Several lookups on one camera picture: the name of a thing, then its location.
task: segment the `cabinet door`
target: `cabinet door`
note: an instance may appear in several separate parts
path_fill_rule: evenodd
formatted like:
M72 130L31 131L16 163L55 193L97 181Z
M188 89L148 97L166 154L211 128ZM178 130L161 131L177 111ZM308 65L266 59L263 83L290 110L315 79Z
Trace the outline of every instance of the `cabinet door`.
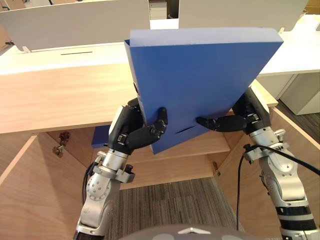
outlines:
M31 136L0 176L4 240L71 239L81 212L85 167L47 134Z

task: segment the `metal joint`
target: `metal joint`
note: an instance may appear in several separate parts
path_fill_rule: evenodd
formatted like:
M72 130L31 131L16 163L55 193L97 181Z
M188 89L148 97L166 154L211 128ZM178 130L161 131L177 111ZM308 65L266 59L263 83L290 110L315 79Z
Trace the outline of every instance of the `metal joint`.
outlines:
M136 176L133 172L128 173L123 171L122 169L118 169L117 172L115 172L105 166L95 166L93 168L93 171L105 178L115 179L121 183L131 183Z
M275 144L273 144L273 145L271 145L269 147L273 148L273 149L277 149L279 151L282 151L284 149L287 149L289 147L289 144L286 143L286 142L284 142L284 143L278 142L278 143L275 143ZM253 163L254 160L269 156L272 153L273 152L270 151L270 150L267 150L267 149L261 150L259 147L257 147L257 148L255 148L255 149L253 149L251 151L244 152L242 155L250 163Z

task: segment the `black cable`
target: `black cable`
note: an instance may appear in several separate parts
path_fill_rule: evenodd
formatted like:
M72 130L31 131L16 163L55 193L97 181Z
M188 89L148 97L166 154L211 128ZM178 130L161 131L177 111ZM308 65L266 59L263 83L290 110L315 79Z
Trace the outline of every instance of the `black cable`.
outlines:
M92 163L90 163L90 165L86 169L84 176L83 176L83 180L82 180L82 205L85 204L85 200L87 197L86 188L87 188L87 182L88 182L88 175L89 175L89 172L92 169L92 166L94 165L94 163L95 163L94 161Z
M320 176L320 169L317 169L316 167L310 165L309 163L306 163L306 162L304 162L304 161L302 161L302 160L300 160L300 159L298 159L298 158L296 158L296 157L294 157L294 156L291 156L291 155L289 155L289 154L286 154L286 153L284 153L284 152L282 152L282 151L279 151L279 150L277 150L277 149L274 149L274 148L271 148L271 147L268 147L268 146L263 146L263 145L253 145L253 146L251 146L251 148L252 148L252 149L255 149L255 148L263 148L263 149L267 149L267 150L269 150L269 151L272 151L272 152L274 152L274 153L276 153L276 154L279 154L279 155L281 155L281 156L283 156L283 157L286 157L286 158L288 158L288 159L290 159L290 160L292 160L292 161L294 161L294 162L296 162L296 163L304 166L305 168L309 169L310 171L312 171L312 172L314 172L315 174L317 174L317 175Z
M238 166L238 189L237 189L237 199L236 199L236 230L239 231L239 203L240 203L240 171L241 165L244 160L244 156L242 155L239 166Z

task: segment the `white cabinet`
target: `white cabinet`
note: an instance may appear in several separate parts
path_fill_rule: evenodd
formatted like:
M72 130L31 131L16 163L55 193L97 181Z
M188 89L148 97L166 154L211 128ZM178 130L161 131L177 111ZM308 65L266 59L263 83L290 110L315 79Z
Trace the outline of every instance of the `white cabinet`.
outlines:
M149 1L150 20L167 19L167 2L165 0Z

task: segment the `open cabinet door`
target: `open cabinet door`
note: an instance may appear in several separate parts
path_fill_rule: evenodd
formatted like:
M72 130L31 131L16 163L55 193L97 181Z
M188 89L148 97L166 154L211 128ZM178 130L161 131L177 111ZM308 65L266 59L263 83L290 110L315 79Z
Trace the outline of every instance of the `open cabinet door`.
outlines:
M290 152L297 158L320 168L320 145L314 139L277 108L270 109L270 119L274 131L285 129L284 141L289 143L288 150ZM244 135L219 167L221 175L215 175L234 211L237 210L239 160L245 151L243 146L249 143L252 144L250 138ZM243 162L240 180L239 220L249 234L262 238L280 238L280 222L277 212L260 180L260 172L258 161L255 161L253 165L249 165L247 161ZM298 166L298 175L303 183L310 209L318 226L320 223L320 177L300 165Z
M40 133L22 147L0 176L2 240L71 239L81 212L85 167Z

